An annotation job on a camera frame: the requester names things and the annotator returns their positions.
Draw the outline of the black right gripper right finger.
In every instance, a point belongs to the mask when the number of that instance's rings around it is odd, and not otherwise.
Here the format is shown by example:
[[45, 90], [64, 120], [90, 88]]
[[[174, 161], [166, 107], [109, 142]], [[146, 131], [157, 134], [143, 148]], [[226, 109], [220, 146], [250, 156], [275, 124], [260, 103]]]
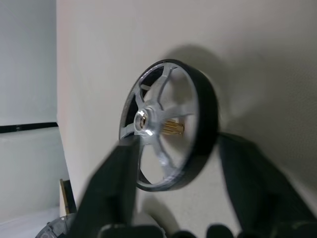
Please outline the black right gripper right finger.
[[219, 155], [240, 237], [315, 238], [317, 218], [255, 143], [222, 133]]

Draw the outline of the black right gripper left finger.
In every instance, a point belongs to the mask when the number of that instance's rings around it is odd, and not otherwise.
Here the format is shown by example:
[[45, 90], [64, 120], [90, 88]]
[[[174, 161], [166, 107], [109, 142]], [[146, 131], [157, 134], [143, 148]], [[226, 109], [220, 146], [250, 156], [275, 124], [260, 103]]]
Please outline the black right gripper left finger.
[[92, 175], [67, 234], [69, 238], [96, 238], [104, 226], [131, 224], [140, 142], [136, 135], [120, 140]]

